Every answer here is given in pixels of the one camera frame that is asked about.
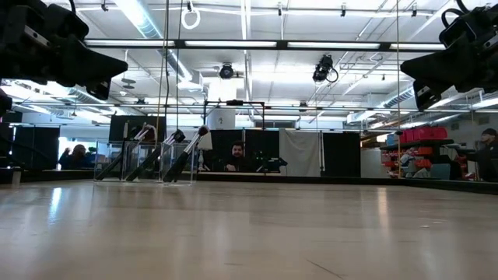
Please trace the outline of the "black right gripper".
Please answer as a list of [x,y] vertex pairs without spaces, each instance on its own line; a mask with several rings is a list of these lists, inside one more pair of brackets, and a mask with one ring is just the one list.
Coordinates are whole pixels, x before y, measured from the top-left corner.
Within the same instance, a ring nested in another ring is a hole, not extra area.
[[418,110],[441,101],[440,92],[454,86],[458,92],[497,90],[497,3],[475,7],[467,19],[471,34],[458,38],[443,51],[402,63],[401,70],[414,78]]

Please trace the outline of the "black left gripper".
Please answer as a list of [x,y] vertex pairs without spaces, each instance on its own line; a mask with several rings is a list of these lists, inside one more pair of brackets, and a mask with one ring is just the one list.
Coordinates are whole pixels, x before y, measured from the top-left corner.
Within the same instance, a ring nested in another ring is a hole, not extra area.
[[128,63],[75,37],[62,40],[55,27],[61,16],[60,5],[1,1],[1,77],[86,86],[89,95],[107,100],[111,79],[126,72]]

